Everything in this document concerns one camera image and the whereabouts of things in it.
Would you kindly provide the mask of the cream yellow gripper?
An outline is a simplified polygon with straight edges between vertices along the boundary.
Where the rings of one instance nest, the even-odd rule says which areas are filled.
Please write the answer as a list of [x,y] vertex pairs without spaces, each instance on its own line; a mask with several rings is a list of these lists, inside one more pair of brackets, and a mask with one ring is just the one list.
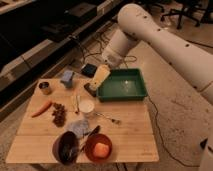
[[110,69],[107,65],[100,65],[90,82],[90,89],[96,91],[103,81],[109,76]]

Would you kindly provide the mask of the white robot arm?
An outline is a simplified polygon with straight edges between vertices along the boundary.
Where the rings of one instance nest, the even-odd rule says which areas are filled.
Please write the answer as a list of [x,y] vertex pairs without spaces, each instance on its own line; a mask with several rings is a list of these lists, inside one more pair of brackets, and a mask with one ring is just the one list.
[[103,64],[118,67],[129,51],[144,41],[213,105],[213,54],[161,28],[134,3],[120,9],[117,23],[118,29],[101,53]]

